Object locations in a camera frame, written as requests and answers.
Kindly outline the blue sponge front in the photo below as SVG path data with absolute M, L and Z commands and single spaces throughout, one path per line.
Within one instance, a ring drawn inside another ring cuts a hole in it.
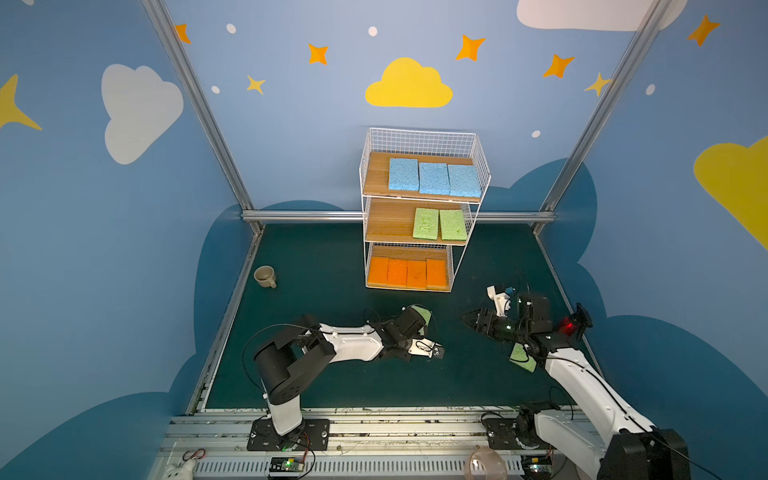
M 450 181 L 446 163 L 419 163 L 419 193 L 441 196 L 450 194 Z

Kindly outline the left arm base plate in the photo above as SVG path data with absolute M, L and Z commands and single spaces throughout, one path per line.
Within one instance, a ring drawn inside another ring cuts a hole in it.
M 309 449 L 326 451 L 330 438 L 330 421 L 309 419 L 291 432 L 279 435 L 271 418 L 259 418 L 251 425 L 246 450 L 255 452 L 277 452 Z

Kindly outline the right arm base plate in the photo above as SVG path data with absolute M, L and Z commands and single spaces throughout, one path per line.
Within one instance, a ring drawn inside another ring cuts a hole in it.
M 534 416 L 519 414 L 515 418 L 491 412 L 483 414 L 480 422 L 486 430 L 488 446 L 493 450 L 548 450 L 552 445 L 537 433 Z

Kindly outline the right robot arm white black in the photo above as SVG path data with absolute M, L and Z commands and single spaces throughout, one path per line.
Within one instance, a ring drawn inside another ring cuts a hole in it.
M 625 401 L 589 363 L 579 346 L 592 319 L 583 306 L 554 323 L 547 298 L 515 298 L 488 291 L 492 309 L 462 321 L 483 336 L 512 345 L 513 364 L 542 368 L 570 396 L 563 408 L 550 402 L 522 405 L 515 420 L 486 421 L 490 448 L 551 448 L 572 462 L 583 479 L 688 479 L 692 462 L 683 438 L 660 429 Z

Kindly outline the blue sponge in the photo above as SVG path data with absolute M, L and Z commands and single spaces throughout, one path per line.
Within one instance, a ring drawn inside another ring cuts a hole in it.
M 446 163 L 419 163 L 419 193 L 441 196 L 450 194 L 450 181 Z
M 480 198 L 482 189 L 473 165 L 449 164 L 449 195 L 462 198 Z
M 391 191 L 418 191 L 420 189 L 419 161 L 415 158 L 389 160 L 388 189 Z

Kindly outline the orange sponge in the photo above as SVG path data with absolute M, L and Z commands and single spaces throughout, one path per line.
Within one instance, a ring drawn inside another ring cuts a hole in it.
M 388 263 L 386 285 L 393 288 L 406 287 L 408 266 L 409 263 L 407 260 L 390 259 Z
M 390 259 L 374 256 L 370 259 L 367 283 L 369 286 L 386 286 Z
M 430 290 L 446 290 L 449 287 L 447 264 L 441 259 L 426 260 L 426 288 Z
M 427 288 L 427 262 L 425 260 L 409 260 L 407 262 L 406 287 L 417 290 Z

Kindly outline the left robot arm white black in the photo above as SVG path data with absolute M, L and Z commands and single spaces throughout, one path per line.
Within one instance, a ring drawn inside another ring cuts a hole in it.
M 301 431 L 300 396 L 333 363 L 443 358 L 444 347 L 426 337 L 431 319 L 431 311 L 411 305 L 395 317 L 359 327 L 332 326 L 311 315 L 284 324 L 248 361 L 259 375 L 257 385 L 275 434 L 286 437 Z

